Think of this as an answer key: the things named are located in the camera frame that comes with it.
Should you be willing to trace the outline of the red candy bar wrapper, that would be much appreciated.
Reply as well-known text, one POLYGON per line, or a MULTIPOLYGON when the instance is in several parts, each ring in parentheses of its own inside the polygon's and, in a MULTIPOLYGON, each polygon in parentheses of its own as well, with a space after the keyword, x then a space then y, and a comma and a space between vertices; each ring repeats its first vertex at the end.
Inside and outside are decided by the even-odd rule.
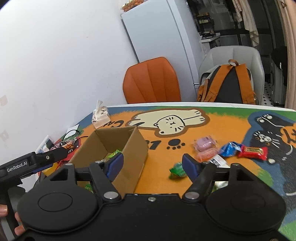
POLYGON ((268 148, 267 147, 247 147, 242 146, 241 152, 238 154, 238 158, 257 159, 261 161, 267 160, 268 148))

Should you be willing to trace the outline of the white labelled snack pack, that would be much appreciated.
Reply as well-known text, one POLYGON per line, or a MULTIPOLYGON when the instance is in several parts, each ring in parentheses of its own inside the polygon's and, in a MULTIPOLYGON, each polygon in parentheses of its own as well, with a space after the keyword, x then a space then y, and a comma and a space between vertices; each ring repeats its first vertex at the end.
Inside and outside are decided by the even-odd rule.
POLYGON ((209 162, 215 164, 219 168, 230 168, 227 162, 219 155, 212 157, 209 162))

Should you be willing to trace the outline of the colourful cartoon table mat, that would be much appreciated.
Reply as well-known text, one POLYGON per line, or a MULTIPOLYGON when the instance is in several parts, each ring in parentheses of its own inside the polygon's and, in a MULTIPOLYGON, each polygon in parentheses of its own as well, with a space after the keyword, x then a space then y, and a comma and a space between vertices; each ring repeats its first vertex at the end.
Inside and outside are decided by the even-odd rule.
POLYGON ((295 112, 241 106, 111 107, 106 128, 136 126, 147 142, 147 161, 138 192, 181 192, 189 179, 181 163, 187 153, 198 162, 229 167, 239 162, 286 201, 280 231, 295 240, 295 112))

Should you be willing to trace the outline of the bag of oranges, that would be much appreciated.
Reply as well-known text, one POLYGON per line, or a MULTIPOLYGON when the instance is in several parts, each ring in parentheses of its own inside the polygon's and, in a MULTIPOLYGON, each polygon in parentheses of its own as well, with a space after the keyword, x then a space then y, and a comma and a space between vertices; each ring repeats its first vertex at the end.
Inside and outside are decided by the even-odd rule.
POLYGON ((129 0, 128 2, 126 2, 122 7, 121 9, 124 11, 124 12, 127 12, 129 11, 130 9, 142 4, 144 2, 144 0, 129 0))

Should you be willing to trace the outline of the green snack packet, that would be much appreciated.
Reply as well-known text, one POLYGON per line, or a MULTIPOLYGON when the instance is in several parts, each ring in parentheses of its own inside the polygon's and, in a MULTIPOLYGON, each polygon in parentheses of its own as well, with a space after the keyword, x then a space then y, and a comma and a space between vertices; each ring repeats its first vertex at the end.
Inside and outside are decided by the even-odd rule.
POLYGON ((108 153, 104 159, 109 160, 109 159, 113 158, 115 155, 117 155, 118 153, 122 153, 122 151, 116 149, 114 152, 108 153))

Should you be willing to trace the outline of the orange-red jelly snack packet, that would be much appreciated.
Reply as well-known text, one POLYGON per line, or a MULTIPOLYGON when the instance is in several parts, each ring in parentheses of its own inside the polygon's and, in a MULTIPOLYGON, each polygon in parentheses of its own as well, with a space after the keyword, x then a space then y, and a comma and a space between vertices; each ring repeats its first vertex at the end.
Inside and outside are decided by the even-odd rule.
POLYGON ((205 162, 205 161, 208 161, 210 160, 211 158, 213 158, 215 155, 218 154, 218 149, 217 148, 214 148, 214 147, 211 147, 207 150, 203 150, 201 152, 199 152, 197 154, 197 161, 198 162, 205 162))

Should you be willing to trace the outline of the pink snack packet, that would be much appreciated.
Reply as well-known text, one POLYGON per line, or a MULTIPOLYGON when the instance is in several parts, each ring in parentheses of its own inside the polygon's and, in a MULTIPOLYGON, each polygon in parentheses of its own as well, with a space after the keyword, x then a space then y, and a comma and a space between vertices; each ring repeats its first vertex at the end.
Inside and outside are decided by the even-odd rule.
POLYGON ((217 147, 217 143, 213 138, 206 136, 195 140, 193 147, 196 151, 201 152, 211 147, 217 147))

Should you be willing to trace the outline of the green candy wrapper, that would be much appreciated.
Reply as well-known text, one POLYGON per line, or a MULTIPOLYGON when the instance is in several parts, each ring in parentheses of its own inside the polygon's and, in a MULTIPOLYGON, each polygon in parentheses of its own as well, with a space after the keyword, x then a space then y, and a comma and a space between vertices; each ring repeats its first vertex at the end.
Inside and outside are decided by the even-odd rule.
POLYGON ((170 168, 169 171, 169 179, 179 179, 187 177, 187 174, 185 173, 181 162, 175 163, 175 165, 170 168))

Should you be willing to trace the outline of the white paper sheet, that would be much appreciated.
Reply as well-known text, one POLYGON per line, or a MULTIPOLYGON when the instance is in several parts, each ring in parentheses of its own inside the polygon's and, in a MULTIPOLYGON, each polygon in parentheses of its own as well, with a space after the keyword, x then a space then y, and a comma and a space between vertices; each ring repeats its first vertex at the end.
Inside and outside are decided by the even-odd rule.
POLYGON ((67 129, 66 135, 74 135, 78 132, 78 128, 79 128, 79 124, 72 126, 70 128, 67 129))

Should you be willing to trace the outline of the blue snack wrapper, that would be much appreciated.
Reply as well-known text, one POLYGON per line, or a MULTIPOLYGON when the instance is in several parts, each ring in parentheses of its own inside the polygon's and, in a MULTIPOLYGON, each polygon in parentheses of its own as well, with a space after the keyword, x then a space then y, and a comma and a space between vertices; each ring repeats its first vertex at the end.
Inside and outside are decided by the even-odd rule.
POLYGON ((219 155, 222 157, 233 157, 241 152, 242 144, 229 142, 221 147, 219 155))

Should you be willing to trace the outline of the brown cardboard box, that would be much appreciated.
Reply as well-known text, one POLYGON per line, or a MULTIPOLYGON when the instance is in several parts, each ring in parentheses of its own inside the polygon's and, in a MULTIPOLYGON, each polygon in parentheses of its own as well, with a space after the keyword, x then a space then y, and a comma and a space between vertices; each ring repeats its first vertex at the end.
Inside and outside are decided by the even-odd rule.
POLYGON ((112 184, 121 196, 135 191, 148 156, 147 142, 137 127, 98 128, 88 137, 77 140, 74 146, 74 151, 65 159, 42 173, 48 177, 67 163, 83 168, 95 161, 106 162, 117 154, 123 154, 123 167, 112 184))

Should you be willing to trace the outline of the tissue pack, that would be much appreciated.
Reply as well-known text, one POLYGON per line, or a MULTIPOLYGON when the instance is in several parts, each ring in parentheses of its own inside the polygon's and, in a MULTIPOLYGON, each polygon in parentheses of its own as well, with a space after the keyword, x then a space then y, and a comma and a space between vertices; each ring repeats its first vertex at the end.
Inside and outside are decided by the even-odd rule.
POLYGON ((92 113, 91 122, 96 129, 110 122, 109 112, 107 106, 103 105, 103 101, 97 101, 96 109, 92 113))

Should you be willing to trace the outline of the orange chair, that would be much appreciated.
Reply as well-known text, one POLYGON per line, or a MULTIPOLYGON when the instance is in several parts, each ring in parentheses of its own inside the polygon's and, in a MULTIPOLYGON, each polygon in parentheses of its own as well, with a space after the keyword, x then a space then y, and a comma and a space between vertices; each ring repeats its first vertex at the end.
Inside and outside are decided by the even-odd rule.
POLYGON ((164 57, 128 68, 122 88, 128 104, 181 101, 177 74, 164 57))

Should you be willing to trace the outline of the white power strip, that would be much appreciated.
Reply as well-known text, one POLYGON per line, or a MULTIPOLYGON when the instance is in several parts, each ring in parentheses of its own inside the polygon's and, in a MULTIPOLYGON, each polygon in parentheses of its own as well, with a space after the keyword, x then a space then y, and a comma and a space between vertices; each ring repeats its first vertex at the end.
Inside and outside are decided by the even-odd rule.
POLYGON ((45 153, 47 151, 49 151, 54 145, 54 140, 47 135, 44 140, 41 142, 41 144, 39 144, 39 146, 37 147, 37 149, 35 150, 35 153, 45 153))

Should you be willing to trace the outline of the white refrigerator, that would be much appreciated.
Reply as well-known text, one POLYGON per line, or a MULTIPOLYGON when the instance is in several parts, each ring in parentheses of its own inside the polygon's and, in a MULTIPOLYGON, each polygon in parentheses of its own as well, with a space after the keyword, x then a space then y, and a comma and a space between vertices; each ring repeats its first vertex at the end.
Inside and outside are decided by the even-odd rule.
POLYGON ((139 62, 165 57, 179 82, 181 100, 196 101, 201 37, 186 1, 145 1, 121 14, 139 62))

